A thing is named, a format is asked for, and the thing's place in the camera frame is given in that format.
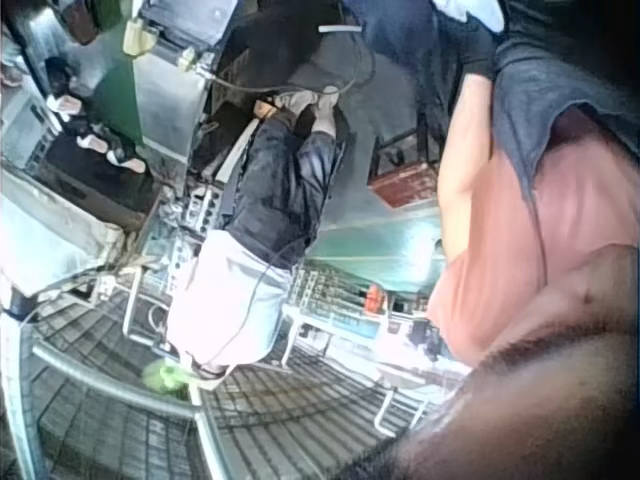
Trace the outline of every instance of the metal grating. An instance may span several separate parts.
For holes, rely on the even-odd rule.
[[[126,296],[96,309],[69,304],[38,325],[57,349],[129,384],[155,357],[121,333]],[[146,322],[139,302],[134,324]],[[265,363],[279,360],[280,338]],[[29,359],[34,412],[53,478],[207,478],[195,425],[106,398],[35,356]],[[373,419],[386,391],[331,367],[319,352],[295,348],[291,373],[245,366],[203,400],[213,412],[232,478],[317,478],[372,448]],[[399,430],[417,405],[399,396],[386,418]]]

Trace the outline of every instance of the floor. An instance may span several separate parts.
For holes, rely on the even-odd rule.
[[[344,82],[356,60],[349,36],[327,35],[292,80],[320,87]],[[412,79],[399,66],[363,52],[358,82],[338,104],[350,138],[310,251],[315,259],[402,292],[429,290],[437,280],[431,250],[440,237],[438,209],[435,202],[391,209],[369,191],[367,176],[376,138],[389,140],[415,128],[414,94]]]

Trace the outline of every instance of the white shirt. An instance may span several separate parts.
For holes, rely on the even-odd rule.
[[[174,295],[167,321],[167,340],[181,359],[188,354],[199,364],[237,365],[267,355],[291,273],[267,270],[265,262],[221,230],[209,232],[194,270],[186,270],[191,278]]]

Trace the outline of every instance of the dark jeans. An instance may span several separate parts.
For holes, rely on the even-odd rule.
[[[337,163],[331,135],[314,132],[300,144],[283,116],[259,127],[226,225],[243,247],[276,268],[290,269],[315,239]]]

